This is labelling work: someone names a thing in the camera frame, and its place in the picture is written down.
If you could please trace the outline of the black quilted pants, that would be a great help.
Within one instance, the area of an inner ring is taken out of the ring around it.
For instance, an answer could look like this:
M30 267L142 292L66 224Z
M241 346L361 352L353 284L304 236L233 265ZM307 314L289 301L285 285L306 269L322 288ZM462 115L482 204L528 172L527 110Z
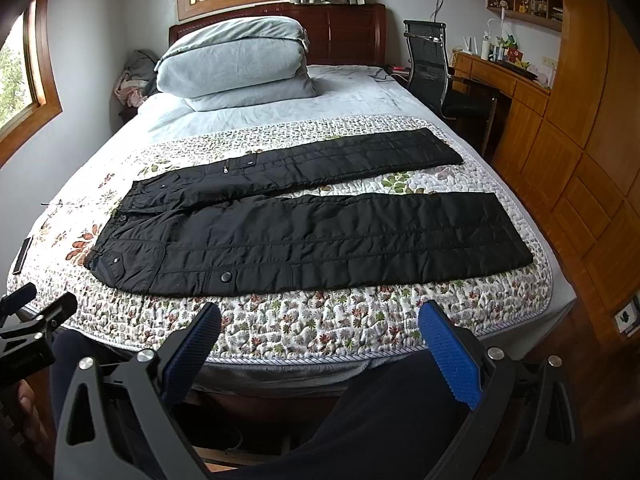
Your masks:
M494 194L316 194L461 161L421 128L171 170L134 183L85 265L106 286L163 297L425 284L528 266Z

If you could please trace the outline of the black phone on bed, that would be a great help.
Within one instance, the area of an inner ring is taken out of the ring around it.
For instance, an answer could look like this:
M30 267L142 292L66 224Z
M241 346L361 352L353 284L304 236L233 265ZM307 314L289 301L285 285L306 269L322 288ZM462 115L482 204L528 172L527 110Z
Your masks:
M24 238L24 240L22 241L20 250L18 251L16 260L14 262L14 266L13 266L13 270L12 270L12 274L13 275L18 275L22 272L23 270L23 266L30 248L30 245L32 244L32 237L26 237Z

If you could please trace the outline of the person's dark trousered legs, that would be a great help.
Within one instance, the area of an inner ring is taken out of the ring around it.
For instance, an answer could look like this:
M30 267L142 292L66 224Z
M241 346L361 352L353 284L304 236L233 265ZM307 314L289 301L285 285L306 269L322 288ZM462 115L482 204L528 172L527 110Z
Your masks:
M469 408L428 351L367 370L349 385L310 440L225 479L422 479Z

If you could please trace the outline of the floral quilted bedspread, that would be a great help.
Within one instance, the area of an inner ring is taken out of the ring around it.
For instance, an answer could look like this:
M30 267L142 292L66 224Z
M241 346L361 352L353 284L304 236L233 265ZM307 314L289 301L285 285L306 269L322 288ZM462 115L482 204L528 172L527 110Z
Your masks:
M163 297L106 286L85 261L134 183L171 170L223 162L303 144L379 132L427 128L453 148L460 164L327 184L319 196L473 192L494 194L533 256L528 266L482 278L425 284L290 290L232 297ZM225 367L311 366L392 358L418 351L420 305L435 300L452 322L488 336L546 314L554 269L544 240L504 186L450 133L425 119L369 115L300 120L125 148L107 148L58 192L30 229L23 270L9 290L37 286L35 307L64 292L78 301L70 327L127 350L156 347L186 326L206 302L221 310L221 334L210 359Z

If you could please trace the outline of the wooden framed side window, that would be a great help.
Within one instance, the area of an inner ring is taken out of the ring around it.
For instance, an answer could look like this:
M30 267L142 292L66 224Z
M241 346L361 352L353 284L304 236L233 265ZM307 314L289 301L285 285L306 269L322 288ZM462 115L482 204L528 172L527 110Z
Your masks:
M62 113L51 62L48 0L32 0L1 48L1 161Z

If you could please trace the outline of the pile of clothes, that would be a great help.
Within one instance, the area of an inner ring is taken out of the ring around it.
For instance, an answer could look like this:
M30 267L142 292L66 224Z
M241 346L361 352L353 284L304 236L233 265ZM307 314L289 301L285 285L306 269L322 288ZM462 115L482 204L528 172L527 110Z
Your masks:
M140 107L157 92L155 71L158 56L149 49L134 50L116 81L114 95L123 107Z

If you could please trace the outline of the wooden wardrobe cabinet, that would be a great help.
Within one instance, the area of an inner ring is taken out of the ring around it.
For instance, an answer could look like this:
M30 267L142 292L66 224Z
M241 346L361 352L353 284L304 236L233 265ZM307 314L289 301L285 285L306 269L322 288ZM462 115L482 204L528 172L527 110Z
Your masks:
M564 0L558 71L533 136L503 138L498 173L544 232L584 309L577 337L623 347L639 290L639 38L616 0Z

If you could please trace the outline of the wooden desk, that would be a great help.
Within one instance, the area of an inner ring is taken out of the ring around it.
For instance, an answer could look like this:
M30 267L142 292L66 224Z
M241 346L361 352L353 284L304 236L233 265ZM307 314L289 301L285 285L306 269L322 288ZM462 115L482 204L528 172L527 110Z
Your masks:
M454 56L454 74L498 92L485 158L494 166L507 164L522 170L542 125L550 91L505 67L466 53Z

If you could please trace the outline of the light blue folded duvet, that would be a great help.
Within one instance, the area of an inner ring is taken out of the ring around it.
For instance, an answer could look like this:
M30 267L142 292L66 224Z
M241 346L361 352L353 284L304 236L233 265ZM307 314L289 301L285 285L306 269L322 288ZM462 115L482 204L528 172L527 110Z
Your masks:
M313 98L307 51L294 18L232 18L176 41L155 66L156 85L197 112Z

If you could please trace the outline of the light blue bed sheet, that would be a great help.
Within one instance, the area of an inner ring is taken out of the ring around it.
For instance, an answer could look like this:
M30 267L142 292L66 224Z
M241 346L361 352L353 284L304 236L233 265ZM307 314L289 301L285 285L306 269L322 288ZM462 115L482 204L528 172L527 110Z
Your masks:
M159 93L149 98L128 122L137 133L169 139L256 126L343 116L400 115L422 118L445 129L447 125L402 88L384 70L359 65L314 65L310 76L314 98L255 106L196 112L182 99Z

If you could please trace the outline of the black mesh office chair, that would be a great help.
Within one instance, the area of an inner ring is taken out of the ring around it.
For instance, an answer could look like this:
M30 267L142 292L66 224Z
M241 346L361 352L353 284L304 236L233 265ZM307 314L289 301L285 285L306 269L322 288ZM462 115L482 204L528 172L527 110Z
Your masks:
M443 120L454 121L450 102L450 70L446 49L446 25L432 21L405 20L410 58L408 90Z

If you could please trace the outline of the dark wooden headboard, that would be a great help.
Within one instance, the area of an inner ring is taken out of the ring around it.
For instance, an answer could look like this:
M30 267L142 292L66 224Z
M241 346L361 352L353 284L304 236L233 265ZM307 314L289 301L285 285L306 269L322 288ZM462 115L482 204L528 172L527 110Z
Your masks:
M386 53L386 9L375 4L261 3L215 13L171 26L168 44L208 25L230 18L282 15L306 29L309 64L383 67Z

